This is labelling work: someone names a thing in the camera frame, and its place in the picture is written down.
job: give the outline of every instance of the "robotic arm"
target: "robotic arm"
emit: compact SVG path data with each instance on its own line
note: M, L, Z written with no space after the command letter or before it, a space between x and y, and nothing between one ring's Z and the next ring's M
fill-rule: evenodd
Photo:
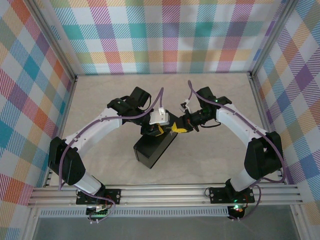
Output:
M225 96L215 97L209 87L200 89L197 94L205 100L219 103L238 113L238 110L228 98ZM248 119L244 118L251 125L255 126L256 130L252 130L252 128L245 124L236 114L233 114L225 108L207 103L199 97L198 101L201 109L196 112L191 112L188 104L186 102L182 103L181 107L184 115L180 117L173 115L167 110L164 111L163 108L159 108L159 112L152 109L143 117L135 119L118 118L102 120L105 117L132 117L141 115L144 113L144 110L140 109L140 107L143 107L149 98L151 99L149 93L136 87L130 96L112 100L107 105L107 108L92 121L100 120L100 122L91 126L80 137L76 138L82 129L67 136L65 140L59 137L54 138L50 143L48 166L56 174L59 174L62 152L73 140L74 143L66 152L62 165L62 179L68 185L75 185L80 190L89 194L104 197L106 196L105 186L86 171L82 163L82 158L94 144L112 130L119 128L126 122L132 122L141 126L142 137L138 143L142 141L143 144L140 149L136 146L134 147L136 157L139 160L139 152L142 153L140 155L143 155L144 158L147 155L146 153L151 152L147 158L151 158L152 155L154 155L154 164L178 133L188 133L193 130L199 132L199 126L203 126L210 120L216 120L226 125L241 139L243 144L247 146L244 169L238 175L226 181L225 192L230 200L237 198L238 195L242 195L250 185L262 177L281 168L281 162L275 150L264 137L261 137L261 135L257 133L257 130L265 135L282 154L279 134L276 132L268 133L266 130L255 126ZM98 205L103 201L101 201L101 199L89 198L87 202L88 204Z

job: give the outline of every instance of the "black box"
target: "black box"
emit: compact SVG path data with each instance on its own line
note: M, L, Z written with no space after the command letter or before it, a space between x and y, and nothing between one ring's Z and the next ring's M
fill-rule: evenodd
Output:
M165 132L160 136L143 135L133 146L136 159L151 169L178 133Z

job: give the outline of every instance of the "plaid wallpaper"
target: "plaid wallpaper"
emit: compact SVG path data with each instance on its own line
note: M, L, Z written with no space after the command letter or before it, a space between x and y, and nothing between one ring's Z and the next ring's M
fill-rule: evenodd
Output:
M0 239L14 240L71 81L23 0L0 0Z
M320 236L320 0L300 0L258 73L271 126L281 135L288 179Z
M95 75L247 72L286 0L37 2L75 71Z

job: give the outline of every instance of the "metal base plate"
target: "metal base plate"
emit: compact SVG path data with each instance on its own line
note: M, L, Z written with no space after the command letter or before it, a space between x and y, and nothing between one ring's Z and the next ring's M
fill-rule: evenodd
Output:
M280 183L259 183L261 188L260 205L299 205L302 197L296 185ZM210 197L205 196L207 188L224 188L224 183L206 184L132 184L108 185L111 189L121 189L119 206L123 207L205 207L205 206L232 206L230 203L211 203ZM34 188L29 200L31 208L58 208L75 207L76 189L73 186L63 186L62 191L57 186ZM259 190L254 187L255 199L259 197Z
M89 205L89 203L87 201L87 195L85 195L83 192L79 191L77 196L80 198L76 199L76 201L75 201L76 205ZM119 205L120 199L121 199L121 189L106 188L104 190L104 197L113 200L116 205Z
M252 204L255 202L253 190L249 188L233 200L228 197L224 187L210 187L209 196L211 204L246 204L247 202Z

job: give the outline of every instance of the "purple cable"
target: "purple cable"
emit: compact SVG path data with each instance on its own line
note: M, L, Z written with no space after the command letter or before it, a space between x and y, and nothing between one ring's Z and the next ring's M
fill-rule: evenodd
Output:
M243 218L241 218L241 220L246 219L246 218L248 218L249 216L251 216L251 215L254 213L254 211L257 209L257 207L258 207L258 205L259 205L259 203L260 203L260 201L261 201L261 196L262 196L261 188L260 188L259 185L254 185L253 188L254 188L254 187L257 187L257 188L259 189L259 198L258 198L258 201L257 201L256 205L253 207L253 209L252 209L247 215L245 215ZM234 217L234 216L229 215L229 217L232 218L232 219L234 219L234 220L239 220L239 221L240 221L240 219L238 219L238 218L236 218L236 217Z
M78 188L77 186L75 187L76 189L78 189L79 191L83 192L84 194L88 195L89 197L92 197L92 198L95 198L95 199L102 199L102 200L106 200L110 203L112 203L112 210L109 211L109 213L104 216L103 218L101 218L100 220L97 220L96 223L100 223L102 222L103 220L105 220L107 217L109 217L110 214L112 214L114 211L115 211L115 208L116 208L116 203L110 199L110 198L107 198L107 197L102 197L102 196L95 196L95 195L92 195L91 193L88 193L84 190L81 190L80 188Z
M159 107L162 108L162 94L160 95Z
M191 97L192 97L192 89L190 89L190 95L189 95L189 97L188 97L188 100L190 100L191 99Z
M206 103L208 104L212 104L212 105L216 105L216 106L219 106L220 108L223 108L223 109L226 109L228 110L229 112L231 112L232 114L235 114L238 118L240 118L246 125L248 125L252 130L256 131L256 133L258 133L261 137L263 137L270 145L271 147L273 148L273 150L275 151L276 155L278 156L278 158L280 159L280 162L281 162L281 165L282 165L282 168L283 168L283 175L282 175L282 178L281 180L272 180L272 179L269 179L267 177L263 177L262 179L264 180L267 180L271 183L275 183L275 184L279 184L279 183L283 183L284 180L286 179L287 177L287 173L286 173L286 169L285 169L285 161L283 159L283 157L281 156L281 153L279 152L279 150L277 149L277 147L274 145L274 143L269 139L267 138L262 132L260 132L259 130L257 130L255 128L255 126L253 126L250 122L248 122L241 114L237 113L235 110L225 106L225 105L222 105L220 103L217 103L217 102L214 102L214 101L209 101L205 98L203 98L202 96L200 96L192 87L192 83L190 80L188 80L188 85L189 85L189 88L191 89L191 93L194 93L199 99L205 101Z
M162 100L162 96L164 94L164 88L162 87L158 93L158 96L156 96L154 102L152 103L152 105L149 107L149 109L147 109L144 113L137 115L137 116L107 116L101 119L101 121L105 121L105 120L112 120L112 119L138 119L141 118L145 115L147 115L156 105L157 101L159 100L159 98ZM89 128L91 128L93 125L95 125L96 123L100 123L101 122L100 119L97 119L93 122L91 122L90 124L88 124L87 126L85 126L75 137L74 139L72 139L70 141L70 143L66 146L66 148L64 149L61 159L60 159L60 163L59 163L59 183L58 183L58 190L61 190L62 187L62 168L63 168L63 163L65 160L65 156L69 150L69 148L72 146L72 144L75 143L75 139L78 139L85 131L87 131Z

